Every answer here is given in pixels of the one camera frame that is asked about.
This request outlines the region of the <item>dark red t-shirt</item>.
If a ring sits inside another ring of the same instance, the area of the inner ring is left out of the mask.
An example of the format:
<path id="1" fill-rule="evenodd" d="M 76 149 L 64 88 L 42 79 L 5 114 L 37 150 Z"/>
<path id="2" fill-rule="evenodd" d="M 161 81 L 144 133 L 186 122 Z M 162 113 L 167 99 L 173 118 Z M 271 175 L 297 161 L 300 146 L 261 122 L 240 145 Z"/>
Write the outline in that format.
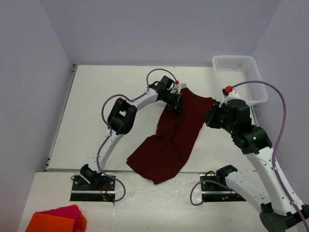
<path id="1" fill-rule="evenodd" d="M 166 106 L 156 133 L 147 137 L 126 161 L 134 172 L 156 185 L 174 178 L 187 163 L 205 123 L 203 116 L 215 103 L 215 99 L 198 96 L 189 88 L 183 88 L 181 93 L 184 115 Z"/>

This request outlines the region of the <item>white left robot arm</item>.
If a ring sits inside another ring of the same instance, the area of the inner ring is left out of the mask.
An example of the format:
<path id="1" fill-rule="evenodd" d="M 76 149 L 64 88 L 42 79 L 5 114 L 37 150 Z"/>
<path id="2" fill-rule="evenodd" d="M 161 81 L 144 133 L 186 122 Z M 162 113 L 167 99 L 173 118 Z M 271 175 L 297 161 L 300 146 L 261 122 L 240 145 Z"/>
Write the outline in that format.
<path id="1" fill-rule="evenodd" d="M 80 169 L 83 184 L 90 190 L 100 186 L 99 175 L 104 172 L 106 162 L 120 139 L 133 128 L 136 114 L 145 106 L 163 101 L 168 109 L 184 115 L 181 90 L 185 83 L 163 76 L 160 81 L 147 84 L 139 96 L 129 98 L 123 94 L 110 96 L 103 104 L 101 116 L 107 125 L 107 133 L 97 154 Z"/>

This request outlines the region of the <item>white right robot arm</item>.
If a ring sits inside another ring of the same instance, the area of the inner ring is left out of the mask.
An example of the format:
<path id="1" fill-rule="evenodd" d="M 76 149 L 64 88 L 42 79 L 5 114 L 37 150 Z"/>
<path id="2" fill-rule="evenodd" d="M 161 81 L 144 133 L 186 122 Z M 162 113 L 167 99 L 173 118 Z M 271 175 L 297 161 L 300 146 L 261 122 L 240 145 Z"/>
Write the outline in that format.
<path id="1" fill-rule="evenodd" d="M 208 127 L 224 129 L 257 171 L 265 191 L 246 180 L 232 165 L 216 171 L 214 183 L 221 190 L 232 189 L 259 213 L 269 232 L 284 232 L 309 218 L 309 206 L 291 188 L 273 156 L 274 148 L 266 131 L 253 125 L 244 100 L 215 102 L 203 116 Z"/>

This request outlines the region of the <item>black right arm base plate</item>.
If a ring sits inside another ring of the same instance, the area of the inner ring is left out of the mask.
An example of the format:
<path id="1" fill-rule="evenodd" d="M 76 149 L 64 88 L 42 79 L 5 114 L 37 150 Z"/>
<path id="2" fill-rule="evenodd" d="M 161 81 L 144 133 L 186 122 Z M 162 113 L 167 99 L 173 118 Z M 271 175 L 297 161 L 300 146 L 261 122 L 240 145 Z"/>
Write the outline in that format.
<path id="1" fill-rule="evenodd" d="M 246 200 L 238 193 L 223 188 L 217 184 L 203 182 L 200 184 L 202 191 L 202 200 L 205 203 L 210 202 L 245 202 Z"/>

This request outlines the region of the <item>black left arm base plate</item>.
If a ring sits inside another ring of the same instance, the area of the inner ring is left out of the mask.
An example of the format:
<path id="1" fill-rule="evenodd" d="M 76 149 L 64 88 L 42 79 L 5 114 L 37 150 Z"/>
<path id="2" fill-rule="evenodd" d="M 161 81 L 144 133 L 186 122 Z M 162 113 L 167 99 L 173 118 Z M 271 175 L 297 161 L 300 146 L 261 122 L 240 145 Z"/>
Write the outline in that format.
<path id="1" fill-rule="evenodd" d="M 79 175 L 71 177 L 71 202 L 114 202 L 115 181 L 107 176 L 99 175 L 93 184 L 87 183 Z"/>

